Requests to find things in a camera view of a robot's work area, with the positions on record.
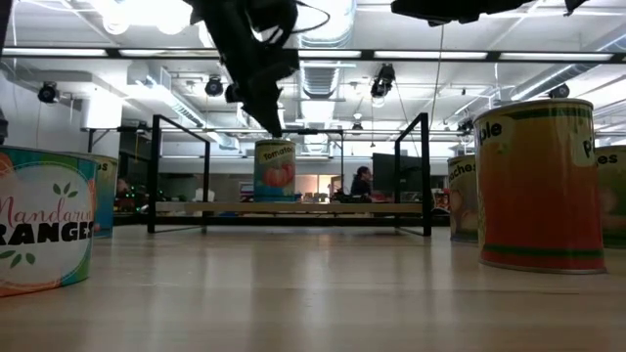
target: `giant can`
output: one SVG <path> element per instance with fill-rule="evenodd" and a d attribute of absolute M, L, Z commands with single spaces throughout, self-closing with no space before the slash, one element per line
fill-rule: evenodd
<path fill-rule="evenodd" d="M 450 240 L 478 242 L 478 195 L 474 155 L 448 159 Z"/>
<path fill-rule="evenodd" d="M 88 158 L 0 146 L 0 296 L 87 279 L 96 167 Z"/>
<path fill-rule="evenodd" d="M 90 158 L 98 163 L 96 173 L 96 220 L 95 238 L 109 238 L 113 233 L 113 206 L 117 186 L 117 159 L 96 154 L 74 154 Z"/>
<path fill-rule="evenodd" d="M 596 148 L 604 246 L 626 248 L 626 146 Z"/>
<path fill-rule="evenodd" d="M 254 145 L 254 201 L 294 201 L 295 144 L 283 140 Z"/>
<path fill-rule="evenodd" d="M 481 262 L 605 271 L 592 112 L 588 102 L 553 99 L 474 120 Z"/>

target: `wooden floor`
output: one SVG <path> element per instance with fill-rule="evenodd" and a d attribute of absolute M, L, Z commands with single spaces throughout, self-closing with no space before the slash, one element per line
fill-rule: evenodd
<path fill-rule="evenodd" d="M 118 228 L 86 282 L 0 298 L 0 351 L 626 351 L 626 250 L 597 276 L 477 254 L 447 229 Z"/>

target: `green leaf illustration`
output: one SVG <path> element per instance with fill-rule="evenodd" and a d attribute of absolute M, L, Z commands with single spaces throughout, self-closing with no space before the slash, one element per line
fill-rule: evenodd
<path fill-rule="evenodd" d="M 22 255 L 21 254 L 16 255 L 16 257 L 13 258 L 13 261 L 11 262 L 11 269 L 15 268 L 16 265 L 20 264 L 21 261 L 22 261 Z"/>
<path fill-rule="evenodd" d="M 2 253 L 0 253 L 0 259 L 6 259 L 6 258 L 12 256 L 15 253 L 16 252 L 14 250 L 3 251 Z"/>
<path fill-rule="evenodd" d="M 26 261 L 28 262 L 28 264 L 33 265 L 35 263 L 35 256 L 30 253 L 27 253 Z"/>

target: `person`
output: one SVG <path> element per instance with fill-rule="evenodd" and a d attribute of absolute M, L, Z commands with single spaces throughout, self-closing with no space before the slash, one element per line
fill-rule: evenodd
<path fill-rule="evenodd" d="M 352 196 L 370 196 L 372 194 L 370 182 L 372 182 L 372 171 L 370 171 L 370 168 L 367 166 L 359 167 L 352 181 L 350 194 Z"/>

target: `black monitor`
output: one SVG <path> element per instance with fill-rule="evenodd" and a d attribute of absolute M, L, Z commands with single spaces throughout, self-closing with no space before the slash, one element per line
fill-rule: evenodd
<path fill-rule="evenodd" d="M 372 155 L 374 166 L 374 191 L 393 194 L 395 191 L 395 155 Z M 422 158 L 400 156 L 400 192 L 422 192 Z"/>

